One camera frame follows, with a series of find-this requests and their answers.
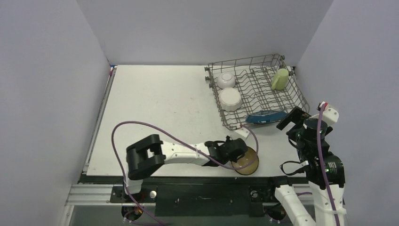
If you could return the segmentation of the brown black-rimmed bowl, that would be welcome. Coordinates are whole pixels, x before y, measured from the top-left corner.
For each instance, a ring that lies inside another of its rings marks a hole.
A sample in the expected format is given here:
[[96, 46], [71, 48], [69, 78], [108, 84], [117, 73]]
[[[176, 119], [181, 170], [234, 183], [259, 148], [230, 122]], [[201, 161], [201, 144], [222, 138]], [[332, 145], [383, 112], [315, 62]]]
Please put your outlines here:
[[235, 171], [244, 176], [251, 175], [256, 172], [259, 167], [259, 157], [256, 151], [251, 148], [247, 147], [246, 153], [240, 157], [236, 162], [232, 161], [231, 165], [234, 168], [237, 168]]

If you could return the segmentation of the blue leaf-shaped plate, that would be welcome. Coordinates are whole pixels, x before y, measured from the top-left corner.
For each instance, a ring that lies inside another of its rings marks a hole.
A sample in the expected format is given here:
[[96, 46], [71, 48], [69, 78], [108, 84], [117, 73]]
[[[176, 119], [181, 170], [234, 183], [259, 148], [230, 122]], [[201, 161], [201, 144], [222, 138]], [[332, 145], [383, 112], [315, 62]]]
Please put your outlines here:
[[286, 115], [287, 113], [285, 111], [259, 111], [256, 113], [250, 113], [246, 118], [246, 122], [252, 124], [276, 122], [283, 119]]

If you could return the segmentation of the green mug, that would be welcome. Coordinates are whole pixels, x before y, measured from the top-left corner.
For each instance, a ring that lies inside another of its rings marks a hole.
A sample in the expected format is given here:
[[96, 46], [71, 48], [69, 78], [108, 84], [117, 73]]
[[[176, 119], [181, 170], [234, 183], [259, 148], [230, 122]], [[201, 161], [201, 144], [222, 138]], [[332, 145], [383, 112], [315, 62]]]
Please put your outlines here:
[[283, 90], [287, 86], [288, 79], [289, 71], [284, 68], [278, 69], [272, 78], [271, 89]]

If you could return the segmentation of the white scalloped black-rimmed dish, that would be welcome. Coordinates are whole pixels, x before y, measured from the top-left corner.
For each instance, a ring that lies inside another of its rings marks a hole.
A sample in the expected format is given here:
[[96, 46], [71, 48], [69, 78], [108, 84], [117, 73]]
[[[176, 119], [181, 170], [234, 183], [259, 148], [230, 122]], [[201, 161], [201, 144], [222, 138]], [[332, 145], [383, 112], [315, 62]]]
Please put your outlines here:
[[224, 111], [233, 112], [242, 106], [241, 94], [235, 88], [222, 89], [218, 97], [221, 109]]

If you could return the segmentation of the plain white bowl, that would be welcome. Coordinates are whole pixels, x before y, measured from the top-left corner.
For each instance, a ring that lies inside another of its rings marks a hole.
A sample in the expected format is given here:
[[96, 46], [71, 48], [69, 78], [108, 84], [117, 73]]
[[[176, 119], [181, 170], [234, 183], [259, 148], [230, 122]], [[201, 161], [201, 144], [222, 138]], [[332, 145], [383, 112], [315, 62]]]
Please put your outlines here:
[[216, 79], [216, 84], [221, 89], [233, 88], [236, 84], [235, 76], [229, 72], [221, 73]]

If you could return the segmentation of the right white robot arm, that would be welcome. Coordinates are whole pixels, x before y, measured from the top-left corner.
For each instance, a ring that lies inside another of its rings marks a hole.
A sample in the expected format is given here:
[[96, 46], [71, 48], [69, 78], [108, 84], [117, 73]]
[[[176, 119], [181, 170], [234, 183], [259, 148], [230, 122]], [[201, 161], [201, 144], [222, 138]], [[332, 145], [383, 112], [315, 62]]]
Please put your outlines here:
[[[343, 226], [346, 215], [343, 206], [344, 166], [325, 141], [326, 135], [333, 130], [332, 125], [337, 123], [339, 113], [327, 102], [321, 102], [317, 110], [318, 114], [311, 116], [295, 107], [277, 124], [279, 130], [294, 124], [286, 135], [297, 151], [300, 168], [275, 179], [266, 187], [265, 194], [269, 200], [282, 205], [295, 226]], [[308, 213], [288, 179], [298, 173], [305, 173], [311, 189], [314, 217]]]

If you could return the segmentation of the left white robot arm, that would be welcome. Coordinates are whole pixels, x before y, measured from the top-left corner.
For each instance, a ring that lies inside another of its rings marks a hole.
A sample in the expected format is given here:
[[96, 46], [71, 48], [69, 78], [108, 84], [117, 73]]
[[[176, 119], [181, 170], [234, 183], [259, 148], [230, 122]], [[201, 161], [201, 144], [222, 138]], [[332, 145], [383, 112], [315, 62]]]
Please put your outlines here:
[[162, 141], [157, 134], [150, 135], [126, 148], [128, 172], [122, 197], [128, 202], [136, 202], [140, 198], [143, 180], [165, 164], [218, 167], [229, 161], [237, 162], [247, 150], [241, 138], [227, 137], [225, 141], [183, 145]]

